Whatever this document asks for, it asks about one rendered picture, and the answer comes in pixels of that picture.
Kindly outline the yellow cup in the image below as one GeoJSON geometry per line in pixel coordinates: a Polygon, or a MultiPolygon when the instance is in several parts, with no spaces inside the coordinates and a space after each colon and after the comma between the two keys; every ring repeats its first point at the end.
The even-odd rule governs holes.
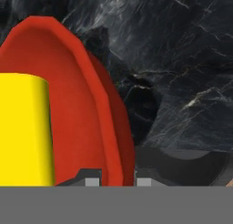
{"type": "Polygon", "coordinates": [[[0,74],[0,187],[55,185],[47,82],[0,74]]]}

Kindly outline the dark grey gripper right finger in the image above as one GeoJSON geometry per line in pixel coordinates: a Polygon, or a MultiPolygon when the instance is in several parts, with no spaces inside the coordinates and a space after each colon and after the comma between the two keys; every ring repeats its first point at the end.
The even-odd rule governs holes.
{"type": "Polygon", "coordinates": [[[148,170],[139,169],[135,171],[135,185],[137,187],[161,187],[168,186],[169,182],[152,175],[148,170]]]}

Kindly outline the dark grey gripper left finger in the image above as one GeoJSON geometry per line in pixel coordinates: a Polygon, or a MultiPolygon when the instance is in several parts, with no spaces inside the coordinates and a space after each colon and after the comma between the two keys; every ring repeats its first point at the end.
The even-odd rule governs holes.
{"type": "Polygon", "coordinates": [[[82,168],[74,178],[59,183],[59,186],[101,187],[102,170],[100,168],[82,168]]]}

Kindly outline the dark grey round stool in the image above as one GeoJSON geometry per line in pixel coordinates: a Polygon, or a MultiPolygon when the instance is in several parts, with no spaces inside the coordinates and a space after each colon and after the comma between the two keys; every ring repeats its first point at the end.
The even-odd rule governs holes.
{"type": "Polygon", "coordinates": [[[137,148],[136,170],[145,169],[169,186],[226,186],[230,154],[205,150],[137,148]]]}

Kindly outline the red bowl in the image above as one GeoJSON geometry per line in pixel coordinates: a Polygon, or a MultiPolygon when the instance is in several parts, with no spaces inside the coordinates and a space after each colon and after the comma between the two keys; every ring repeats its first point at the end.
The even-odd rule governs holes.
{"type": "Polygon", "coordinates": [[[134,184],[135,149],[126,107],[112,80],[53,17],[29,16],[0,46],[0,72],[48,82],[56,183],[100,169],[104,186],[134,184]]]}

